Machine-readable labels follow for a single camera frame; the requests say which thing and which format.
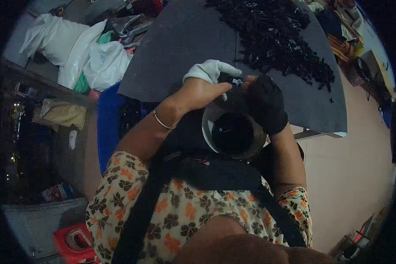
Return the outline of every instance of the bangle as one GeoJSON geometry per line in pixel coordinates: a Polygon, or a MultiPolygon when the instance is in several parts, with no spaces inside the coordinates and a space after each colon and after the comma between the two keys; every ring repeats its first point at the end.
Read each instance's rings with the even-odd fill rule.
{"type": "Polygon", "coordinates": [[[158,119],[158,117],[157,117],[157,111],[156,111],[157,109],[154,109],[153,111],[152,111],[152,114],[153,114],[153,116],[155,116],[155,119],[157,120],[157,122],[158,123],[160,123],[160,125],[162,125],[163,127],[165,127],[165,128],[167,128],[167,129],[170,129],[170,130],[173,130],[173,129],[175,129],[176,128],[176,126],[174,126],[174,127],[168,127],[168,126],[166,126],[165,124],[163,124],[163,122],[161,122],[160,121],[160,119],[158,119]]]}

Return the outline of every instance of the floral blouse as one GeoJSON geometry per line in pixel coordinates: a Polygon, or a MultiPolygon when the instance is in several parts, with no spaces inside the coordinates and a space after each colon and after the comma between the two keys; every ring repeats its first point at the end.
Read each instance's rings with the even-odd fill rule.
{"type": "MultiPolygon", "coordinates": [[[[148,170],[137,157],[126,152],[113,154],[96,196],[86,209],[86,224],[94,250],[103,263],[111,263],[123,224],[147,179],[148,170]]],[[[271,193],[263,177],[261,184],[271,193]]],[[[311,248],[306,191],[294,188],[278,201],[296,221],[306,245],[311,248]]],[[[288,246],[275,220],[249,191],[201,191],[182,180],[172,179],[161,190],[138,263],[172,261],[185,242],[216,215],[231,216],[247,233],[288,246]]]]}

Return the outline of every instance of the black glove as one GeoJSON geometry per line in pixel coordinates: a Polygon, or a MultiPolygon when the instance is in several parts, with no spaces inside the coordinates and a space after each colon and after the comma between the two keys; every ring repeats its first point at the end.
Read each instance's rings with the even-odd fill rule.
{"type": "Polygon", "coordinates": [[[249,115],[263,128],[269,136],[282,131],[288,123],[285,112],[283,93],[273,80],[263,74],[251,83],[244,93],[249,115]]]}

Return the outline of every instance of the green plastic bag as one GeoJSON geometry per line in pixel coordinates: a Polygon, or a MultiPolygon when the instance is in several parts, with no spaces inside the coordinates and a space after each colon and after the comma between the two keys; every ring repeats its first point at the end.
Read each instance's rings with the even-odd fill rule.
{"type": "MultiPolygon", "coordinates": [[[[107,32],[106,34],[102,34],[101,37],[97,40],[98,44],[106,44],[109,43],[111,40],[111,31],[107,32]]],[[[78,82],[74,88],[75,92],[85,93],[90,89],[90,85],[86,80],[84,71],[82,71],[81,76],[79,77],[78,82]]]]}

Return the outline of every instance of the black table mat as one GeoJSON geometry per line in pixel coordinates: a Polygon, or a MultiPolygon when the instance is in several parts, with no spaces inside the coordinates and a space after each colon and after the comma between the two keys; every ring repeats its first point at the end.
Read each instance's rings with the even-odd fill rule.
{"type": "MultiPolygon", "coordinates": [[[[118,93],[161,102],[180,88],[183,76],[194,64],[215,59],[234,65],[235,57],[241,56],[237,33],[220,21],[214,8],[204,8],[204,4],[205,0],[172,0],[163,9],[136,50],[118,93]]],[[[305,4],[298,5],[308,10],[305,4]]],[[[311,11],[308,14],[311,23],[301,35],[334,71],[332,92],[318,90],[316,82],[308,85],[293,74],[284,77],[272,69],[269,75],[283,91],[290,124],[325,133],[347,132],[339,67],[320,24],[311,11]]],[[[244,75],[258,74],[240,63],[236,66],[244,75]]]]}

